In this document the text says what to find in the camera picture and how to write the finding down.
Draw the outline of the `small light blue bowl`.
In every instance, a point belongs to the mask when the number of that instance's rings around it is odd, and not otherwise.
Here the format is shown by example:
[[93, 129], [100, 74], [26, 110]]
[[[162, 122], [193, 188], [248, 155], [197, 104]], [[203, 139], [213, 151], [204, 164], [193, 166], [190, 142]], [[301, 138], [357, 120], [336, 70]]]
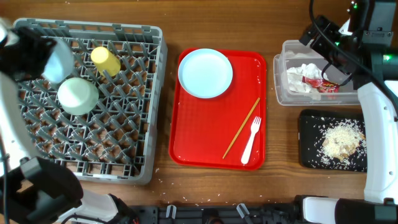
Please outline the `small light blue bowl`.
[[50, 83], [61, 83], [74, 69], [73, 53], [68, 44], [63, 40], [56, 39], [49, 60], [44, 68], [42, 76]]

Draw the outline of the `red snack wrapper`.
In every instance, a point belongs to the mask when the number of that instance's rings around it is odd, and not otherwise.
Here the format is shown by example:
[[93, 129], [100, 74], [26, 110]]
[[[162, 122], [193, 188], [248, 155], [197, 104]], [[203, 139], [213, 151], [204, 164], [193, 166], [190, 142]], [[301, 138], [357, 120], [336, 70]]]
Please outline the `red snack wrapper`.
[[325, 79], [311, 79], [303, 77], [302, 81], [317, 89], [320, 93], [338, 93], [340, 86]]

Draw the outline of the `mint green bowl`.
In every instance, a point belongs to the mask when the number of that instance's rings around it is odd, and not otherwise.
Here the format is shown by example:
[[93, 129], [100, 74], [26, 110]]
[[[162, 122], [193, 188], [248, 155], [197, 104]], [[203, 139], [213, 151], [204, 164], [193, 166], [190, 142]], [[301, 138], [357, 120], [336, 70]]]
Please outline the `mint green bowl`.
[[60, 85], [57, 97], [65, 112], [83, 115], [96, 106], [99, 93], [92, 82], [82, 78], [69, 78]]

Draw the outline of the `white napkin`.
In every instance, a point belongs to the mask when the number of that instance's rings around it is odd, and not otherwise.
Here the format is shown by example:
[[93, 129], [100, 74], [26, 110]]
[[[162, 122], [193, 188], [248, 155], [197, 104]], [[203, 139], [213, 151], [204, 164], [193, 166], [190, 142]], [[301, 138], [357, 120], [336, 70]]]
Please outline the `white napkin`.
[[292, 67], [287, 70], [289, 90], [296, 93], [319, 93], [319, 91], [308, 83], [303, 82], [303, 78], [322, 79], [321, 70], [314, 64], [302, 64], [300, 67]]

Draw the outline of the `yellow plastic cup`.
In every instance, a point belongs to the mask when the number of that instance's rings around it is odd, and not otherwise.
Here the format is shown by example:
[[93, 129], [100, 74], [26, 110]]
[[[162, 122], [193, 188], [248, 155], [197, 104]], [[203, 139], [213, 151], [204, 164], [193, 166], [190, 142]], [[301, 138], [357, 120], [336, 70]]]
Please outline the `yellow plastic cup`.
[[107, 71], [111, 77], [116, 76], [121, 69], [121, 62], [105, 47], [96, 47], [91, 52], [91, 61], [97, 68], [97, 71], [104, 76], [104, 71]]

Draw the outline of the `rice and food scraps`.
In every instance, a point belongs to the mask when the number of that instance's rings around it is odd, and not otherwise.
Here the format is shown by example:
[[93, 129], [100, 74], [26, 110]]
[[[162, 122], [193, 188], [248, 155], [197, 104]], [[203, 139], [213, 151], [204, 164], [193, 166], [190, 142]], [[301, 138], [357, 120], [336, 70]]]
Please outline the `rice and food scraps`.
[[308, 160], [311, 167], [359, 172], [367, 170], [363, 121], [332, 118], [317, 128], [320, 136], [312, 144], [315, 157]]

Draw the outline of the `wooden chopstick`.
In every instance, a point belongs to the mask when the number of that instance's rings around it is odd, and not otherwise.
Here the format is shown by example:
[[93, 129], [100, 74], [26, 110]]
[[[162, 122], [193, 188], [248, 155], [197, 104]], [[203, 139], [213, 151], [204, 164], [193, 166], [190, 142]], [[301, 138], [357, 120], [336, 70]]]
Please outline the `wooden chopstick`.
[[241, 131], [243, 130], [243, 127], [246, 125], [248, 119], [250, 118], [250, 116], [252, 115], [253, 111], [255, 110], [256, 106], [258, 105], [258, 103], [260, 102], [260, 97], [257, 98], [257, 100], [254, 102], [253, 106], [251, 107], [251, 109], [249, 110], [249, 112], [247, 113], [245, 119], [243, 120], [242, 124], [240, 125], [239, 129], [237, 130], [236, 134], [234, 135], [234, 138], [231, 140], [227, 150], [225, 151], [225, 153], [223, 154], [222, 159], [225, 159], [225, 157], [228, 155], [229, 151], [231, 150], [233, 144], [235, 143], [235, 141], [237, 140], [238, 136], [240, 135]]

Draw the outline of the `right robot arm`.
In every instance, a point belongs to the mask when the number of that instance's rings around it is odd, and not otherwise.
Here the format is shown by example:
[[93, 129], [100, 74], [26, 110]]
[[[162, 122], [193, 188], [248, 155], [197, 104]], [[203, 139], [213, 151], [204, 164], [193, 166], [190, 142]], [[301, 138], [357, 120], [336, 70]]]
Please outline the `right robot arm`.
[[395, 1], [352, 1], [347, 28], [310, 13], [312, 23], [300, 42], [353, 82], [364, 117], [368, 170], [363, 200], [297, 197], [302, 222], [397, 222], [397, 49], [391, 45], [395, 11]]

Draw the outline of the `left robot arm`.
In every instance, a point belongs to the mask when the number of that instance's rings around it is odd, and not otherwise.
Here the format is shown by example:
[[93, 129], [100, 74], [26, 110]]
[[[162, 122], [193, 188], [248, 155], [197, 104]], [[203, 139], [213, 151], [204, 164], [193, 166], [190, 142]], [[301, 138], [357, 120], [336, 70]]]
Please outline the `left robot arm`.
[[30, 28], [1, 24], [1, 214], [5, 223], [139, 223], [112, 194], [83, 190], [67, 168], [41, 158], [19, 108], [18, 84], [63, 81], [75, 68], [69, 46]]

